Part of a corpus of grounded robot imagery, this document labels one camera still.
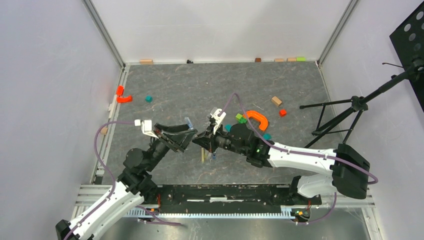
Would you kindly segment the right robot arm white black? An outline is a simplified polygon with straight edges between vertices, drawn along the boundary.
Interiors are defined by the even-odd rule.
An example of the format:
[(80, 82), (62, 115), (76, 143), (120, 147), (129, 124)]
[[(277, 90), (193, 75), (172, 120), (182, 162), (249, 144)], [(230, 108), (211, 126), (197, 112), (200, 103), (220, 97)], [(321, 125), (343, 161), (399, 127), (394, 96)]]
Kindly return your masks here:
[(243, 123), (233, 125), (230, 131), (210, 126), (192, 142), (211, 153), (221, 148), (245, 156), (254, 167), (312, 172), (293, 178), (288, 196), (295, 204), (335, 192), (359, 200), (367, 196), (370, 163), (347, 144), (341, 143), (336, 149), (292, 147), (263, 140)]

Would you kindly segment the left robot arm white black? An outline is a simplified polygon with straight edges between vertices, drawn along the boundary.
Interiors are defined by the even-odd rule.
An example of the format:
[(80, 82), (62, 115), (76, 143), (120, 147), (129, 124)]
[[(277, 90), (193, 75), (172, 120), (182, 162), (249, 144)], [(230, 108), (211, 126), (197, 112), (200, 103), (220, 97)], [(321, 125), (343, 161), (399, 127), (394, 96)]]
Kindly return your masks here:
[(166, 126), (151, 120), (136, 119), (131, 125), (152, 138), (149, 148), (130, 149), (123, 162), (124, 170), (106, 193), (73, 220), (63, 219), (56, 224), (58, 239), (98, 240), (128, 211), (142, 203), (153, 203), (157, 185), (150, 172), (170, 150), (184, 152), (198, 132), (187, 124)]

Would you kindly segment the translucent blue pen cap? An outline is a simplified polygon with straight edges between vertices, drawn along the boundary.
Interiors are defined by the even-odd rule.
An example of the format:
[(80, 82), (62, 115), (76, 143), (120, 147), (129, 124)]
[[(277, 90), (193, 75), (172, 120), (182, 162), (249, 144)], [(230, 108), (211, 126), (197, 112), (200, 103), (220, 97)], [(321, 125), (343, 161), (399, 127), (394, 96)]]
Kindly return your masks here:
[(186, 120), (186, 123), (187, 123), (189, 129), (190, 130), (193, 130), (194, 127), (193, 127), (193, 124), (192, 124), (192, 121), (190, 120), (190, 118), (189, 117), (185, 117), (184, 119)]

